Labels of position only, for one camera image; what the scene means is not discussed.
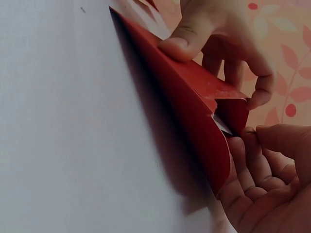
pink background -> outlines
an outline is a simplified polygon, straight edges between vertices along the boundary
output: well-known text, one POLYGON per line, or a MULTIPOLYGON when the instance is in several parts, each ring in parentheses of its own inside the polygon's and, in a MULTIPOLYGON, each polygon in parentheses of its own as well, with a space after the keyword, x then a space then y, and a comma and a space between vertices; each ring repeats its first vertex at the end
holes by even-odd
MULTIPOLYGON (((181 18, 179 0, 154 0, 154 3, 172 31, 181 18)), ((250 0, 248 8, 252 28, 277 68, 272 100, 250 113, 248 125, 310 125, 311 1, 250 0)), ((256 77, 246 69, 244 79, 242 92, 250 96, 256 77)))

white paper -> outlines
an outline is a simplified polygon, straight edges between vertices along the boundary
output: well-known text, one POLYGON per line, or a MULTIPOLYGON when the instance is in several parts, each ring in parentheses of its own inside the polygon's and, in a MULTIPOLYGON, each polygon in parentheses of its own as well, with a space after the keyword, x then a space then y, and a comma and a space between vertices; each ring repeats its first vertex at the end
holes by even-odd
POLYGON ((222 130, 225 133, 232 135, 232 132, 229 129, 229 127, 220 119, 220 117, 217 114, 213 115, 213 119, 216 122, 216 124, 220 130, 222 130))
POLYGON ((111 4, 0 3, 1 233, 219 225, 206 203, 219 204, 198 188, 183 141, 119 41, 111 4))

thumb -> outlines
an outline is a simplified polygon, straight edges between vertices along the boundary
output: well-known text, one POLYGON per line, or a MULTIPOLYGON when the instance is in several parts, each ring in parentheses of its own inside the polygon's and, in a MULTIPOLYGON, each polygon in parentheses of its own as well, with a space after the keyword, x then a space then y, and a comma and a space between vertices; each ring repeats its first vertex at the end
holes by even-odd
POLYGON ((300 183, 311 183, 311 127, 279 124, 272 127, 257 127, 256 135, 263 148, 281 152, 295 160, 300 183))
POLYGON ((159 48, 175 60, 190 61, 202 50, 212 31, 206 10, 190 2, 171 37, 160 42, 159 48))

folded red paper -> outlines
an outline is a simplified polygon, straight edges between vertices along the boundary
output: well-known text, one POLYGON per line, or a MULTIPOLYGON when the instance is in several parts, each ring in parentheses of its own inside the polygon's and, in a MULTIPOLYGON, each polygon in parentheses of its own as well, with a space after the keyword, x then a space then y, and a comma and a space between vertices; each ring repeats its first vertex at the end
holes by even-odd
POLYGON ((169 58, 157 48, 159 38, 115 13, 163 89, 217 195, 228 179, 231 160, 227 135, 213 117, 217 113, 239 135, 248 118, 246 96, 194 61, 179 63, 169 58))

finger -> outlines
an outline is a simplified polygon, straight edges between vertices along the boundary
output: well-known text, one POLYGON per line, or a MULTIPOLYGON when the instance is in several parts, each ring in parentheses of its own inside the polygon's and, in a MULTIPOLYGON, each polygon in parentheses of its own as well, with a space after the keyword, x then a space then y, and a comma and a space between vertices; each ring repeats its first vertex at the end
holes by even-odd
POLYGON ((248 109, 252 110, 271 99, 275 86, 275 72, 268 56, 260 49, 256 48, 246 62, 251 71, 258 76, 255 92, 247 103, 248 109))
POLYGON ((278 177, 285 184, 289 184, 297 176, 294 162, 283 154, 267 149, 262 149, 262 153, 266 157, 274 177, 278 177))
POLYGON ((212 54, 204 54, 202 59, 202 66, 207 69, 215 77, 218 76, 220 67, 222 65, 222 59, 212 54))
POLYGON ((231 160, 231 172, 228 181, 220 191, 218 198, 230 223, 236 228, 253 201, 245 196, 237 177, 234 161, 232 158, 231 160))
POLYGON ((242 87, 242 79, 244 74, 244 62, 226 60, 224 73, 225 82, 234 86, 237 90, 240 90, 242 87))
POLYGON ((311 183, 311 127, 279 124, 257 127, 256 135, 262 147, 281 152, 295 160, 302 187, 311 183))
POLYGON ((267 192, 264 189, 255 186, 253 177, 246 166, 243 140, 239 137, 234 137, 228 141, 228 145, 243 192, 252 201, 259 199, 267 192))
POLYGON ((206 10, 190 2, 171 37, 160 42, 159 48, 175 60, 189 61, 201 51, 213 31, 206 10))
POLYGON ((273 177, 270 165, 261 151, 261 146, 254 134, 254 129, 247 127, 242 132, 245 143, 246 163, 256 186, 270 191, 285 186, 283 180, 273 177))

